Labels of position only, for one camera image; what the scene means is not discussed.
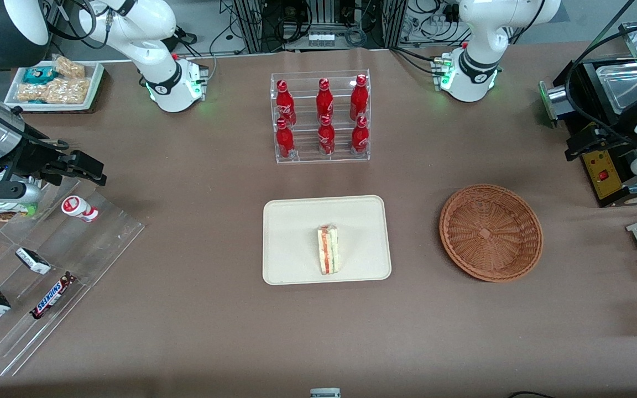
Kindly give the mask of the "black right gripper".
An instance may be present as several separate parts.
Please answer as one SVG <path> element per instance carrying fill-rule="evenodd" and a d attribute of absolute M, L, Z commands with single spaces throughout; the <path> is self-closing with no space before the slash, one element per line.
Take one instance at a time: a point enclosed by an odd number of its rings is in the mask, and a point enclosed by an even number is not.
<path fill-rule="evenodd" d="M 54 185 L 59 185 L 63 176 L 76 177 L 106 186 L 108 176 L 101 171 L 104 164 L 80 150 L 73 150 L 67 160 L 64 151 L 68 148 L 61 139 L 22 138 L 11 153 L 10 176 L 33 177 Z"/>

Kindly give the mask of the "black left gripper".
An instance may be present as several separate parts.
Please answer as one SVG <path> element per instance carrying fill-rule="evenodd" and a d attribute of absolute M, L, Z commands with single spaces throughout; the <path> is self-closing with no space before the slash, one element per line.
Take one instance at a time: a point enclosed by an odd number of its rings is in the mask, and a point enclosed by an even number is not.
<path fill-rule="evenodd" d="M 566 161 L 574 161 L 584 154 L 605 150 L 619 150 L 624 154 L 637 150 L 637 134 L 632 124 L 615 124 L 615 134 L 608 133 L 601 125 L 590 123 L 566 141 Z"/>

